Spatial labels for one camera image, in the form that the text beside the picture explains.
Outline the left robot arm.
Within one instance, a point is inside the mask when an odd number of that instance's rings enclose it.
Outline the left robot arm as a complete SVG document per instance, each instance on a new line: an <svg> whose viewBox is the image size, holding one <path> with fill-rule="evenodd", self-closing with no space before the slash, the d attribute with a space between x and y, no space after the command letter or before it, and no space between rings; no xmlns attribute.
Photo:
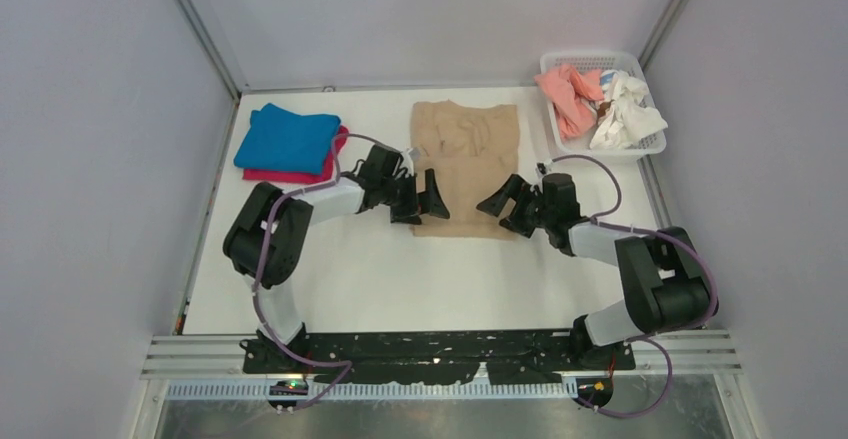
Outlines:
<svg viewBox="0 0 848 439"><path fill-rule="evenodd" d="M293 373L316 363L297 339L306 326L289 282L311 226L378 206L388 207L393 224L450 218L435 171L425 170L424 181L417 181L415 154L375 144L352 170L337 169L327 182L291 191L261 182L248 196L225 236L223 253L250 285L258 331L271 341L268 359L280 371Z"/></svg>

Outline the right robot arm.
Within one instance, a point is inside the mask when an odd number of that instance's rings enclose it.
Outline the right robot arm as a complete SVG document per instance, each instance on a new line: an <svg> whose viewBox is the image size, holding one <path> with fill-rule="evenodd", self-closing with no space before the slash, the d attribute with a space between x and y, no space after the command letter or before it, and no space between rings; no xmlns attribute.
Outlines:
<svg viewBox="0 0 848 439"><path fill-rule="evenodd" d="M611 348L630 339L694 326L717 310L705 268L684 229L602 224L582 213L568 174L547 174L538 185L513 174L476 208L521 236L544 231L564 255L617 268L622 300L578 317L569 332L567 356L584 369L598 368Z"/></svg>

